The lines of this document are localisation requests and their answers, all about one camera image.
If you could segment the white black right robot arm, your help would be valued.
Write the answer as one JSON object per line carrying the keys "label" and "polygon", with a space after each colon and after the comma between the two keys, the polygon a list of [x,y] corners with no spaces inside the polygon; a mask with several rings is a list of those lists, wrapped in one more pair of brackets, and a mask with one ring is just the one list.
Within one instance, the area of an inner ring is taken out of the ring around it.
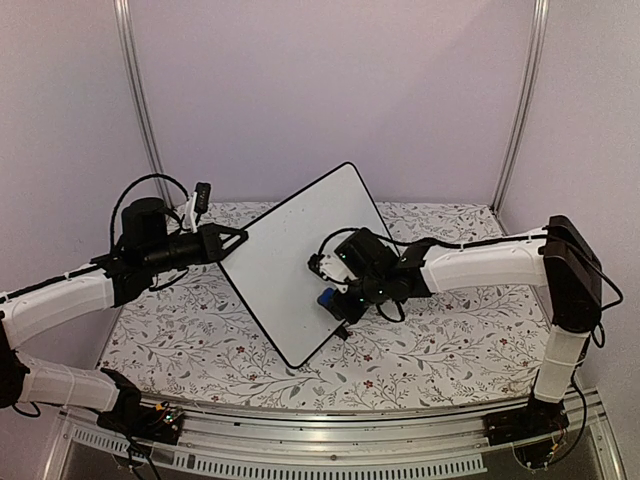
{"label": "white black right robot arm", "polygon": [[[433,237],[403,242],[368,228],[343,228],[331,253],[320,248],[308,266],[330,282],[317,299],[336,320],[357,323],[371,307],[468,287],[547,288],[552,327],[528,406],[517,427],[537,436],[556,417],[588,337],[602,319],[601,263],[565,216],[521,235],[450,243]],[[402,251],[394,252],[400,245]]]}

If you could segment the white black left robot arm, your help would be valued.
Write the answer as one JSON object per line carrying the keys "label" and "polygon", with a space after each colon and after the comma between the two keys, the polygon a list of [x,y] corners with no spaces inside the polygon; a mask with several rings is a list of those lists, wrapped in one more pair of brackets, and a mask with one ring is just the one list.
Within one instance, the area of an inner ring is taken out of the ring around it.
{"label": "white black left robot arm", "polygon": [[121,214],[122,234],[80,269],[1,296],[1,405],[46,403],[109,412],[128,434],[148,426],[140,390],[111,370],[83,370],[39,360],[18,349],[33,337],[89,313],[121,307],[157,276],[219,263],[247,241],[242,229],[197,221],[207,208],[191,198],[178,216],[160,198],[132,202]]}

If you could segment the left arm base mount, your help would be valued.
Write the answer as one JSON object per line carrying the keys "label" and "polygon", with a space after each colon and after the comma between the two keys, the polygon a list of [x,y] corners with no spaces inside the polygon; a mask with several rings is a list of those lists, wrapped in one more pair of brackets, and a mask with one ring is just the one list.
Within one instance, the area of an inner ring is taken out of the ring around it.
{"label": "left arm base mount", "polygon": [[145,406],[141,403],[141,391],[125,376],[107,368],[101,368],[100,372],[114,382],[118,393],[114,406],[98,414],[100,428],[134,439],[178,444],[184,424],[180,408],[170,407],[167,402]]}

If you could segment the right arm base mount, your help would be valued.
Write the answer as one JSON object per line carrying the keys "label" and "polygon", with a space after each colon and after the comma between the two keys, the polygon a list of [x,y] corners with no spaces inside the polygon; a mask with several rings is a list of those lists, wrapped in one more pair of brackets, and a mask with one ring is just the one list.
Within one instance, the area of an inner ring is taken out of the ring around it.
{"label": "right arm base mount", "polygon": [[551,464],[559,449],[552,435],[563,436],[569,426],[563,401],[549,403],[533,396],[525,406],[486,414],[482,422],[490,446],[511,445],[516,460],[531,470]]}

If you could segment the white whiteboard black frame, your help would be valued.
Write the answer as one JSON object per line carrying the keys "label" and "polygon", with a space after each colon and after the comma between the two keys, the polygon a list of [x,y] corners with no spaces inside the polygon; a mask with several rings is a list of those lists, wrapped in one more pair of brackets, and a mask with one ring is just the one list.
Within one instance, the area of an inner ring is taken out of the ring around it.
{"label": "white whiteboard black frame", "polygon": [[327,283],[307,262],[341,241],[337,230],[389,233],[356,166],[345,162],[245,226],[220,269],[283,362],[298,369],[339,322],[317,302]]}

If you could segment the blue whiteboard eraser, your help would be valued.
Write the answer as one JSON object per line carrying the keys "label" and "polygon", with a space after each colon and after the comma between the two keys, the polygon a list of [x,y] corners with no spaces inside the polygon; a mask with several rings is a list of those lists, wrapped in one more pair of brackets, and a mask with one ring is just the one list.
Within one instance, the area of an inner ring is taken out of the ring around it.
{"label": "blue whiteboard eraser", "polygon": [[333,288],[326,288],[318,297],[317,297],[317,303],[323,307],[324,309],[326,309],[327,311],[330,311],[333,308],[333,298],[334,295],[336,293],[336,290]]}

